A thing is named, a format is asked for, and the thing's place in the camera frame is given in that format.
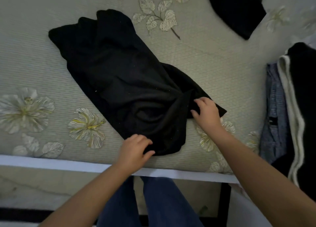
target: blue jeans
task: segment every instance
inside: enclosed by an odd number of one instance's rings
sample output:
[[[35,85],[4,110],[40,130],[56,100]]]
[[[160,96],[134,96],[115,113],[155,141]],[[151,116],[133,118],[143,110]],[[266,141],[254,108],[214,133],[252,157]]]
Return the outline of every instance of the blue jeans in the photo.
[[[191,205],[169,178],[141,177],[150,227],[204,227]],[[97,227],[141,227],[130,176],[106,203]]]

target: gray fabric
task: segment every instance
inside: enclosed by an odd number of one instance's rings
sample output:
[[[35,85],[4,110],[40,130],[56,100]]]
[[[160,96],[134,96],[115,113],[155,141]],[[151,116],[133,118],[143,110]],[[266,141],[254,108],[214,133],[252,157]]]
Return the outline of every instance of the gray fabric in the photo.
[[[260,139],[260,156],[269,164],[287,152],[289,119],[277,64],[267,65],[267,115]]]

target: folded black garment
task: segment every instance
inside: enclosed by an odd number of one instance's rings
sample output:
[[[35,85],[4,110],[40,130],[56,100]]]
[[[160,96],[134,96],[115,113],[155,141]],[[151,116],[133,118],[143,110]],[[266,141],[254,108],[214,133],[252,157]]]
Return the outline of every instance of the folded black garment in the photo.
[[[193,100],[209,96],[179,69],[160,63],[127,16],[97,11],[97,20],[81,17],[48,35],[72,77],[124,139],[145,135],[154,143],[145,151],[156,155],[181,149],[190,110],[199,110]]]
[[[313,175],[316,171],[316,50],[296,43],[278,61],[294,146],[289,179],[316,201]]]
[[[262,0],[210,0],[214,11],[237,34],[248,40],[266,12]]]

